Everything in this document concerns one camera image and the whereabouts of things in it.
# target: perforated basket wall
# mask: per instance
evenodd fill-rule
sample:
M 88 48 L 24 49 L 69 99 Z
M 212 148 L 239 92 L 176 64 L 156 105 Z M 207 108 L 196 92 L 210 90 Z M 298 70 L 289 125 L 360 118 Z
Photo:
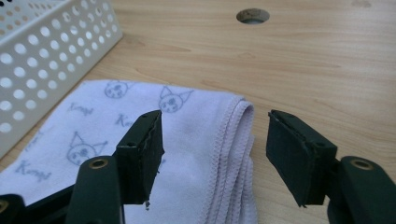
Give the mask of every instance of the perforated basket wall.
M 121 36 L 106 0 L 0 0 L 0 158 Z

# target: white towel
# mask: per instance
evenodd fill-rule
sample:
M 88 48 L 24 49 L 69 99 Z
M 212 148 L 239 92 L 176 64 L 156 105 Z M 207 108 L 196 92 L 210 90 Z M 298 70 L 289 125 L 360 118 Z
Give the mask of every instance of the white towel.
M 257 223 L 252 194 L 253 105 L 242 96 L 119 80 L 83 82 L 0 174 L 0 194 L 38 201 L 73 185 L 88 158 L 112 155 L 142 114 L 163 112 L 163 155 L 150 208 L 127 223 Z

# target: cat face pattern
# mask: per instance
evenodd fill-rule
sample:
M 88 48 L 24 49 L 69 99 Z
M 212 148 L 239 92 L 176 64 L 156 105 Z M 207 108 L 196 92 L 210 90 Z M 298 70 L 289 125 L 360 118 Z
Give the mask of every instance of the cat face pattern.
M 67 159 L 73 164 L 80 166 L 85 160 L 99 156 L 105 145 L 107 145 L 107 141 L 94 145 L 87 144 L 75 132 L 67 152 Z
M 163 87 L 159 107 L 163 113 L 177 112 L 189 99 L 192 91 L 173 93 L 168 87 Z
M 110 81 L 105 88 L 105 95 L 108 98 L 120 99 L 126 95 L 133 84 L 121 81 Z

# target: screw hole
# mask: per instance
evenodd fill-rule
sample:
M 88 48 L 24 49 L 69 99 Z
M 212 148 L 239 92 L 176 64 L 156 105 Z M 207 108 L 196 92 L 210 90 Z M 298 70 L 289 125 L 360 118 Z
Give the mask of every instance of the screw hole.
M 374 166 L 368 161 L 352 160 L 350 163 L 352 163 L 352 165 L 362 170 L 367 170 L 367 171 L 374 170 Z
M 0 214 L 6 211 L 8 207 L 8 202 L 5 200 L 0 200 Z
M 98 159 L 95 161 L 91 161 L 90 167 L 91 167 L 91 169 L 101 169 L 101 168 L 107 166 L 107 164 L 108 164 L 108 160 Z

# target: wooden table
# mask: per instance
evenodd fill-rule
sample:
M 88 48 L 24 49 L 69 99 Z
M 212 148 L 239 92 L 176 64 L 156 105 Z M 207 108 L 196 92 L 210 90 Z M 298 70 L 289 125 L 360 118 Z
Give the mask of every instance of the wooden table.
M 292 113 L 396 180 L 396 3 L 391 0 L 113 0 L 124 33 L 84 79 L 119 78 L 233 91 L 256 108 L 254 194 L 260 223 L 327 223 L 299 208 L 265 157 L 267 113 Z M 236 14 L 255 7 L 269 21 Z M 3 170 L 43 118 L 2 160 Z

